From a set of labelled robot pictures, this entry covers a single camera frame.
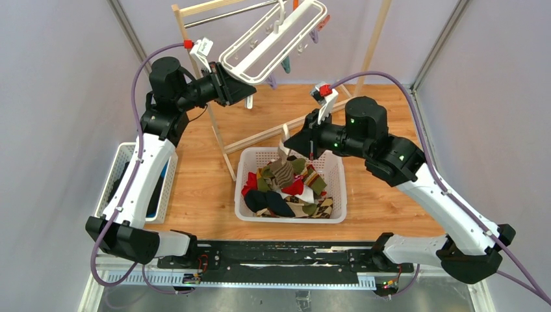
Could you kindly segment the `white plastic clip hanger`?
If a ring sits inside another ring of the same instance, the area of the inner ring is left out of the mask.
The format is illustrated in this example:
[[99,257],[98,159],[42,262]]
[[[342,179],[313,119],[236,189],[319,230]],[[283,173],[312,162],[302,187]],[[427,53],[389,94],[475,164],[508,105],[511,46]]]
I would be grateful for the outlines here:
[[265,82],[283,59],[328,15],[320,1],[300,1],[293,9],[288,1],[276,1],[239,39],[223,51],[218,61],[233,77],[249,85]]

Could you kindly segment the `brown striped sock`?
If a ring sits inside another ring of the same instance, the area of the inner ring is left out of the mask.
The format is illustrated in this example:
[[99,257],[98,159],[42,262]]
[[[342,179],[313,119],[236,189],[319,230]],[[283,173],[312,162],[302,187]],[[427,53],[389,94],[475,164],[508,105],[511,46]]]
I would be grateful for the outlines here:
[[269,169],[274,175],[278,187],[283,189],[294,182],[294,169],[291,162],[287,159],[290,150],[284,147],[283,141],[279,142],[277,147],[278,159],[269,164]]

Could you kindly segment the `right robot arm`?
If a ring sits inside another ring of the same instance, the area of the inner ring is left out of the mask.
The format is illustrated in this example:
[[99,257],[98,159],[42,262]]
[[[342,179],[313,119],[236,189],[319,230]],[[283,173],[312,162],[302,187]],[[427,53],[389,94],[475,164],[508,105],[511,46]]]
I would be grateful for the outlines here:
[[284,145],[312,160],[326,151],[364,160],[368,172],[416,201],[445,231],[425,238],[383,233],[373,245],[372,264],[382,271],[402,263],[439,267],[467,284],[496,274],[501,251],[511,244],[515,230],[495,224],[453,196],[414,142],[389,133],[387,110],[374,99],[349,100],[345,117],[344,125],[336,125],[331,116],[321,120],[315,109]]

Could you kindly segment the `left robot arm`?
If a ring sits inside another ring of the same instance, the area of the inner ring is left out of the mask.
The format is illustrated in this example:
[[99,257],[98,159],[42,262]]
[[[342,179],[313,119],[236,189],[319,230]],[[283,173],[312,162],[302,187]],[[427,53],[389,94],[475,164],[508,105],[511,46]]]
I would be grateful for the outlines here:
[[157,59],[149,82],[152,90],[146,96],[133,156],[103,214],[89,217],[85,228],[95,251],[140,264],[174,256],[182,267],[192,268],[199,260],[196,236],[144,229],[151,197],[190,122],[187,112],[211,101],[233,105],[257,90],[230,76],[219,62],[208,63],[202,77],[195,79],[175,57]]

